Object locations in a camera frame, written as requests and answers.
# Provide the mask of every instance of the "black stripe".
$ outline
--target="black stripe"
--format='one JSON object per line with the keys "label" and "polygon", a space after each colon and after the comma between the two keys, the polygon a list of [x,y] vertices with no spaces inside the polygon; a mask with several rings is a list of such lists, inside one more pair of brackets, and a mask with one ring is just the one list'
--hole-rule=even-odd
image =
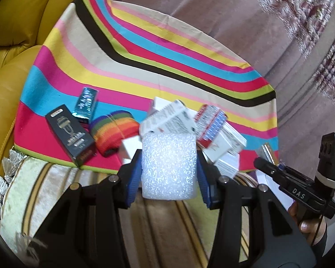
{"label": "black stripe", "polygon": [[118,52],[115,51],[113,46],[111,45],[110,41],[108,38],[105,36],[105,34],[102,32],[102,30],[99,28],[99,26],[96,24],[94,21],[93,17],[91,16],[90,12],[88,11],[86,5],[84,4],[83,0],[74,0],[74,3],[76,5],[76,13],[79,19],[82,21],[84,26],[87,28],[89,33],[92,35],[94,40],[97,42],[99,47],[113,60],[116,62],[119,62],[121,64],[133,66],[139,69],[144,69],[150,72],[154,72],[163,76],[167,76],[169,78],[176,79],[178,81],[184,82],[186,84],[193,85],[195,87],[198,87],[202,90],[205,90],[209,93],[212,93],[214,95],[217,95],[221,98],[224,98],[225,100],[228,100],[230,102],[233,102],[239,106],[243,107],[253,107],[253,106],[258,106],[260,104],[269,102],[270,100],[275,98],[275,91],[271,91],[267,94],[264,94],[262,96],[248,99],[248,100],[241,100],[238,98],[234,98],[231,96],[228,96],[222,92],[219,92],[211,87],[208,87],[204,84],[201,84],[199,82],[196,82],[192,79],[180,76],[176,73],[167,71],[165,69],[161,69],[156,66],[152,66],[149,64],[141,63],[135,60],[128,59],[126,57],[123,57],[120,55]]}

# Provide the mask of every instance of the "screw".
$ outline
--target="screw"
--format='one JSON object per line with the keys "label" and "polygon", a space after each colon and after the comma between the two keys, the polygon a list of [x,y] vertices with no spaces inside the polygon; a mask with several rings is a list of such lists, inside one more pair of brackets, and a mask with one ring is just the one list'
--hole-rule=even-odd
{"label": "screw", "polygon": [[113,174],[113,175],[111,175],[111,176],[108,177],[108,180],[109,180],[110,182],[117,182],[117,181],[119,180],[119,176]]}
{"label": "screw", "polygon": [[70,185],[70,189],[73,190],[73,191],[79,189],[79,183],[77,183],[77,182],[72,183]]}
{"label": "screw", "polygon": [[227,182],[229,182],[229,180],[230,180],[229,177],[226,175],[221,175],[218,179],[218,181],[223,184],[226,184]]}
{"label": "screw", "polygon": [[265,193],[266,191],[268,191],[269,188],[265,184],[260,184],[260,185],[258,185],[258,189]]}

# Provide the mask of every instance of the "mauve curtain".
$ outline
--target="mauve curtain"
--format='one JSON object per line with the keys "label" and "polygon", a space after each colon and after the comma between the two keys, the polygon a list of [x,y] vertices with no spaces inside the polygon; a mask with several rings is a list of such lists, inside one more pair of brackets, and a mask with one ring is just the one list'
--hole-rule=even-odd
{"label": "mauve curtain", "polygon": [[335,91],[324,83],[335,62],[323,62],[335,56],[335,0],[119,1],[180,19],[249,62],[277,93],[280,158],[314,177],[321,136],[335,132]]}

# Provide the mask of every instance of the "blue stripe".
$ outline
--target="blue stripe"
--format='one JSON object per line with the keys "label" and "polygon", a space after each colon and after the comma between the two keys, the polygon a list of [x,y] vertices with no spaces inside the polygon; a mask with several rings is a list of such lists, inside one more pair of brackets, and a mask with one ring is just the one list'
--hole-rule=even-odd
{"label": "blue stripe", "polygon": [[[77,99],[78,97],[76,96],[66,95],[52,87],[37,66],[32,66],[21,95],[21,101],[39,116],[45,116],[62,104],[65,104],[68,109],[72,111],[76,105]],[[130,112],[134,119],[139,123],[147,116],[147,113],[144,111],[97,102],[94,119],[119,110]],[[266,142],[270,143],[273,150],[278,149],[277,137],[261,139],[245,134],[242,134],[242,136],[247,140],[246,150],[256,150]]]}
{"label": "blue stripe", "polygon": [[222,78],[224,80],[232,81],[232,82],[249,82],[252,80],[255,80],[257,78],[260,78],[261,75],[253,70],[246,73],[234,73],[231,71],[219,69],[215,66],[212,66],[210,64],[204,63],[200,60],[194,59],[188,55],[184,55],[182,53],[173,51],[171,49],[168,49],[166,47],[163,47],[159,44],[156,44],[149,39],[146,39],[126,28],[121,26],[119,23],[117,23],[110,13],[108,12],[104,0],[96,0],[99,9],[101,10],[103,16],[107,20],[107,22],[124,38],[126,38],[128,41],[148,50],[155,54],[158,54],[162,57],[166,57],[168,59],[177,61],[179,63],[182,63],[184,65],[190,66],[194,69],[201,70],[203,72],[206,72],[210,75],[213,75],[215,77]]}

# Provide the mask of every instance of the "yellow leather armchair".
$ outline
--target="yellow leather armchair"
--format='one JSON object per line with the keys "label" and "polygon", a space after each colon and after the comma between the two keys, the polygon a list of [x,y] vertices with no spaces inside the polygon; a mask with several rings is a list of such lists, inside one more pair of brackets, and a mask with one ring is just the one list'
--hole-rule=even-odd
{"label": "yellow leather armchair", "polygon": [[17,106],[48,33],[73,0],[0,0],[0,174],[13,146]]}

